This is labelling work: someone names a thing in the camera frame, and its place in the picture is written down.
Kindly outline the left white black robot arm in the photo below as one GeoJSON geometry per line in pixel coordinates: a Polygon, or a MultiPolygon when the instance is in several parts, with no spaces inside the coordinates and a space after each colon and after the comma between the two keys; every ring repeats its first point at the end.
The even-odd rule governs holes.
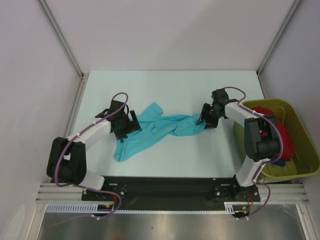
{"type": "Polygon", "coordinates": [[[69,137],[56,137],[51,146],[46,173],[58,187],[68,185],[93,190],[100,200],[110,196],[105,178],[87,168],[87,151],[103,137],[114,134],[124,140],[141,127],[134,110],[125,102],[112,100],[85,129],[69,137]]]}

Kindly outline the turquoise t shirt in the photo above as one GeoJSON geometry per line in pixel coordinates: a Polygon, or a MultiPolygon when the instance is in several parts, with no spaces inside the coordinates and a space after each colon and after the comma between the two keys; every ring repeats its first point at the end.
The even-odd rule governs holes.
{"type": "Polygon", "coordinates": [[[204,122],[197,124],[199,114],[163,115],[163,113],[164,110],[157,103],[151,103],[137,117],[141,131],[134,131],[127,138],[117,141],[114,159],[117,162],[124,162],[167,136],[190,137],[205,130],[204,122]]]}

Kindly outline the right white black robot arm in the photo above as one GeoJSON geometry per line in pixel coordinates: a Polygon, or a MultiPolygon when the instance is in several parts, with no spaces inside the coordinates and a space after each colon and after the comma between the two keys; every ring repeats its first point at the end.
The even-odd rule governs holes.
{"type": "Polygon", "coordinates": [[[264,166],[276,162],[283,154],[284,144],[275,115],[258,113],[230,99],[225,88],[214,90],[212,103],[204,103],[197,125],[215,129],[220,119],[231,119],[243,127],[246,153],[240,170],[229,180],[227,188],[214,190],[216,200],[245,202],[258,193],[257,178],[264,166]]]}

